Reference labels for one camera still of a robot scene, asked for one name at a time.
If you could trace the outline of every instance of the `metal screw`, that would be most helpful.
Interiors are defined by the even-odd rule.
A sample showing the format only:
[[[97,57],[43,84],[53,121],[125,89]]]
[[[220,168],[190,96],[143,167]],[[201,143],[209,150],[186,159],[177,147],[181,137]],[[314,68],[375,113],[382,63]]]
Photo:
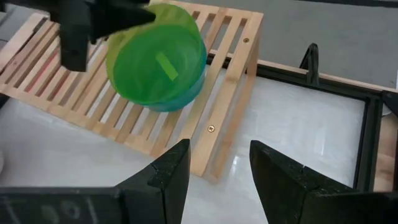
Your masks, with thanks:
[[[210,125],[210,126],[207,128],[207,131],[209,131],[210,133],[212,133],[212,132],[214,132],[215,129],[216,129],[216,128],[215,128],[213,125]]]

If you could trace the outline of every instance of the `white surface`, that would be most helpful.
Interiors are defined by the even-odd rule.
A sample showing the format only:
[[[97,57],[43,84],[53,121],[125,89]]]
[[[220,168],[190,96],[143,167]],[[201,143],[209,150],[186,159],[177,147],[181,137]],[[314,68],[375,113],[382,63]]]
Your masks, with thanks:
[[[224,177],[214,185],[191,176],[183,223],[267,223],[249,165],[252,139],[351,185],[363,109],[361,101],[258,78]],[[111,186],[152,161],[16,100],[0,110],[0,127],[0,186]]]

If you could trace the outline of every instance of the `gray floor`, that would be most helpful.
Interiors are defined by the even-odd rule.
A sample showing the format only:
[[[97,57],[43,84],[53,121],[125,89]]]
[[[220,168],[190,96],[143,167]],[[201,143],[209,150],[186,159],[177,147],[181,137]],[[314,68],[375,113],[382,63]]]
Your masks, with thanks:
[[[264,60],[298,66],[314,42],[320,49],[321,72],[396,86],[398,9],[294,0],[185,1],[263,12]],[[11,38],[30,13],[18,7],[0,26],[0,40]]]

